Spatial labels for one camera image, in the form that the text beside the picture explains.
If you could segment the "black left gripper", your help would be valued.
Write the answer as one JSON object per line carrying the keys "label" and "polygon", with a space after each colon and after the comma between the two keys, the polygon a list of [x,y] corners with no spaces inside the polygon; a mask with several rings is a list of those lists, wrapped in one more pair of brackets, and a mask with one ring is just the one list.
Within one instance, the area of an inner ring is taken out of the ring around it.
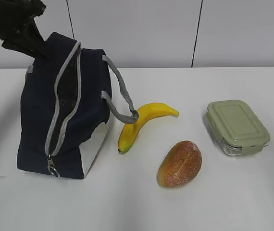
{"label": "black left gripper", "polygon": [[34,18],[46,5],[40,0],[0,0],[0,39],[2,47],[33,58],[49,59],[49,51]]}

